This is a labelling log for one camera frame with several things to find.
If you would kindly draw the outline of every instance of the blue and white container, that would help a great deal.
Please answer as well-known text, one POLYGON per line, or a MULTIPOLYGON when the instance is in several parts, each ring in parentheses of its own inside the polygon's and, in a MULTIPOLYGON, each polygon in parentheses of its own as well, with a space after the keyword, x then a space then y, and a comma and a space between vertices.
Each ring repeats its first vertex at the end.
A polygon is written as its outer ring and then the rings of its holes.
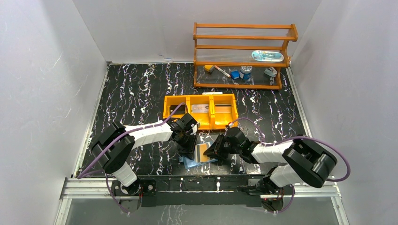
POLYGON ((242 79, 248 80, 252 77, 253 67, 251 66, 241 66, 240 72, 242 73, 242 79))

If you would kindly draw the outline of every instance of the white wall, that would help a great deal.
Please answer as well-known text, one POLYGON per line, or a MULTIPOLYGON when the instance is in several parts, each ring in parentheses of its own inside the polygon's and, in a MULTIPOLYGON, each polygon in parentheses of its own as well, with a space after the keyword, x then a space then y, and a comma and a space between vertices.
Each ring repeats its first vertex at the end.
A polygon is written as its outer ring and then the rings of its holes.
MULTIPOLYGON (((193 61, 193 24, 296 24, 321 0, 73 0, 106 61, 193 61)), ((293 54, 297 44, 289 44, 293 54)))
POLYGON ((106 62, 72 0, 0 2, 0 218, 53 224, 106 62))
POLYGON ((354 225, 398 219, 397 8, 395 0, 323 0, 292 59, 314 137, 351 162, 339 186, 354 225))

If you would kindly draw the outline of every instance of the yellow bin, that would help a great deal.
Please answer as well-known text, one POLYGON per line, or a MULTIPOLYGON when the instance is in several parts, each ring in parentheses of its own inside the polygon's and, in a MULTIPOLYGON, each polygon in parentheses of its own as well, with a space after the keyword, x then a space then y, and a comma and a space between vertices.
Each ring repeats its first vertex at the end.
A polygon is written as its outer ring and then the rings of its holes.
POLYGON ((188 112, 200 123, 199 130, 225 129, 238 118, 234 94, 165 96, 163 118, 167 118, 181 102, 187 108, 180 107, 173 117, 181 118, 188 112))

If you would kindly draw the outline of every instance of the marble countertop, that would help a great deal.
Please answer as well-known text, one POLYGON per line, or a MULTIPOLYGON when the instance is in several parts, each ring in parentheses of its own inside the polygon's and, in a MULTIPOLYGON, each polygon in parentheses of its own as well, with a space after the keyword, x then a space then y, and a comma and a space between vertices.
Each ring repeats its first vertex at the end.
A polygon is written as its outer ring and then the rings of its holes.
MULTIPOLYGON (((267 142, 305 133, 284 68, 281 70, 282 89, 279 91, 195 89, 193 76, 192 63, 110 65, 90 140, 100 135, 112 121, 139 125, 161 120, 165 95, 200 95, 212 91, 234 93, 239 116, 255 121, 267 142)), ((242 121, 239 126, 250 140, 259 139, 259 133, 250 122, 242 121)), ((200 131, 199 135, 200 141, 206 142, 215 140, 218 134, 200 131)), ((178 162, 176 150, 174 142, 157 142, 133 149, 127 162, 137 175, 265 174, 277 165, 248 164, 238 155, 230 155, 227 160, 186 170, 178 162)), ((85 168, 93 159, 86 150, 82 167, 85 168)), ((91 171, 98 169, 100 165, 96 164, 91 171)))

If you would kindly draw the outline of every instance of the wooden rack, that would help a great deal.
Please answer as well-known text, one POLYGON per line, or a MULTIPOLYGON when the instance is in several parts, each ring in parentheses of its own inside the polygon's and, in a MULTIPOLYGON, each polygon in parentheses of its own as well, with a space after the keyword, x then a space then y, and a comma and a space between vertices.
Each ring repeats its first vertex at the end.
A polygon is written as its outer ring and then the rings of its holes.
POLYGON ((193 29, 193 39, 195 41, 194 50, 194 66, 195 79, 194 87, 209 88, 245 88, 245 89, 281 89, 282 83, 280 78, 280 68, 286 68, 290 65, 289 56, 287 55, 287 46, 289 41, 296 42, 298 34, 296 26, 291 25, 247 25, 247 24, 200 24, 195 23, 193 29), (200 40, 211 41, 220 40, 240 40, 239 45, 209 45, 200 44, 200 40), (277 41, 281 42, 281 46, 264 46, 264 45, 241 45, 253 44, 253 41, 277 41), (254 50, 270 50, 280 52, 284 56, 282 62, 260 62, 252 58, 251 53, 254 50), (252 84, 244 84, 236 82, 231 84, 217 83, 209 75, 206 78, 198 80, 198 66, 217 65, 219 67, 274 67, 278 74, 275 77, 274 85, 266 85, 261 79, 264 75, 257 74, 257 82, 252 84))

